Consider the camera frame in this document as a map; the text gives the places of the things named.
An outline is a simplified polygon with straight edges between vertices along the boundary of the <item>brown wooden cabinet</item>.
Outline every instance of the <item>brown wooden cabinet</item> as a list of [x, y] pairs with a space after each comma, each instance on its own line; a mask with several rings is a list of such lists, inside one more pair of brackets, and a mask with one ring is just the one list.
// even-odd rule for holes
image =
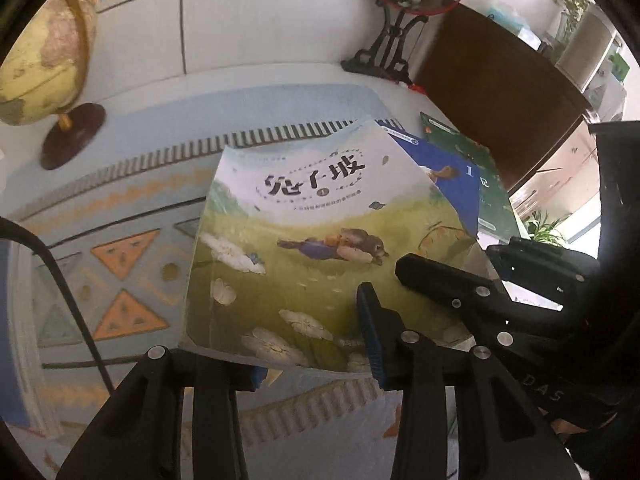
[[510, 193], [580, 122], [597, 120], [548, 59], [482, 14], [458, 5], [438, 26], [415, 82], [462, 133], [491, 150]]

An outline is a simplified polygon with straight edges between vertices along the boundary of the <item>metal screw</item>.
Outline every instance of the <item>metal screw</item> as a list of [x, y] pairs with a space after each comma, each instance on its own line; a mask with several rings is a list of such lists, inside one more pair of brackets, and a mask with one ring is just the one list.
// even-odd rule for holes
[[476, 346], [474, 348], [474, 355], [478, 359], [488, 359], [489, 357], [491, 357], [491, 350], [489, 350], [486, 346]]
[[509, 332], [500, 332], [498, 334], [498, 343], [502, 346], [511, 346], [513, 344], [513, 336]]
[[405, 330], [400, 334], [400, 339], [405, 343], [417, 343], [418, 339], [420, 339], [420, 334], [413, 330]]
[[491, 294], [491, 291], [485, 286], [476, 286], [476, 294], [478, 296], [482, 296], [483, 298], [486, 298], [489, 294]]
[[159, 359], [164, 355], [164, 347], [163, 346], [152, 346], [147, 352], [146, 355], [149, 359]]

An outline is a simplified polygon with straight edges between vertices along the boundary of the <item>yellow globe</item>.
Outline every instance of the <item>yellow globe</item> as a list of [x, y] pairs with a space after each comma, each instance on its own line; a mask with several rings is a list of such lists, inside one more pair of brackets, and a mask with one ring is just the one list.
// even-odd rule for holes
[[[95, 39], [91, 1], [77, 0], [88, 50]], [[0, 120], [29, 124], [60, 112], [82, 91], [88, 67], [77, 11], [66, 0], [47, 0], [31, 19], [0, 66]]]

